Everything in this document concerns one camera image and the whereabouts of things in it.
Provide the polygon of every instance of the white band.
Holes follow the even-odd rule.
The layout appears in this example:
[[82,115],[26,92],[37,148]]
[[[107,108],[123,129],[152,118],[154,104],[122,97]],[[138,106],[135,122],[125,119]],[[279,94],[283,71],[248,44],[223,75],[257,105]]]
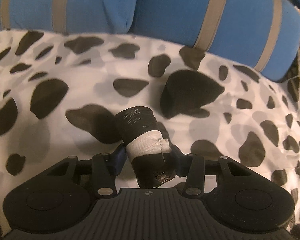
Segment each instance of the white band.
[[129,143],[126,146],[126,152],[131,162],[134,158],[143,155],[168,153],[170,152],[169,141],[162,139],[160,131],[152,130]]

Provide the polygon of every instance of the beige stripe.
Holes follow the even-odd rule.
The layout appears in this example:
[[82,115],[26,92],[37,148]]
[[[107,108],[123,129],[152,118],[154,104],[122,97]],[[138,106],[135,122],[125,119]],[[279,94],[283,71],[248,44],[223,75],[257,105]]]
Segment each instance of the beige stripe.
[[0,3],[0,22],[2,29],[10,28],[10,12],[9,12],[10,0],[1,0]]
[[227,0],[209,0],[201,30],[194,44],[195,48],[200,48],[205,51],[209,50],[218,30],[226,1]]
[[56,33],[66,33],[67,1],[52,0],[52,27]]
[[269,31],[268,40],[266,42],[265,48],[260,56],[260,59],[254,69],[258,72],[263,71],[266,67],[270,56],[273,52],[274,46],[277,43],[281,28],[281,19],[282,19],[282,0],[273,0],[273,17],[272,23]]

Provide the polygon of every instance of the white elastic strap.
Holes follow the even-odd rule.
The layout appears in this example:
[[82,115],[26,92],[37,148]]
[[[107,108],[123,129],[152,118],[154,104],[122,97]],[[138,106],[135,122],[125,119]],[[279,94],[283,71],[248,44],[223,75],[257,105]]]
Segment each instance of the white elastic strap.
[[170,152],[168,139],[162,139],[160,131],[152,130],[135,138],[126,146],[129,160],[136,157]]

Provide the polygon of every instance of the black plastic bag roll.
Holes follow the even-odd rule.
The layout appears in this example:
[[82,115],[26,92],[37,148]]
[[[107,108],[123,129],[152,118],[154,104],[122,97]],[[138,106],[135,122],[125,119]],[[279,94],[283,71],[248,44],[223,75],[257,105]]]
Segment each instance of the black plastic bag roll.
[[115,118],[139,187],[159,187],[173,179],[176,174],[169,141],[162,138],[152,110],[135,106]]

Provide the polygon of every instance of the cow print cloth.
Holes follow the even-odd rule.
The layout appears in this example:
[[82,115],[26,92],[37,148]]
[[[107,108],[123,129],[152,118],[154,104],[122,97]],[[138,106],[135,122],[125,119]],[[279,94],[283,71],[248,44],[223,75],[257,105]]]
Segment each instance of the cow print cloth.
[[[0,237],[10,190],[121,142],[114,116],[154,112],[184,153],[227,155],[285,188],[300,223],[300,76],[277,84],[198,49],[129,35],[0,32]],[[171,187],[184,181],[165,183]],[[127,162],[116,186],[137,187]]]

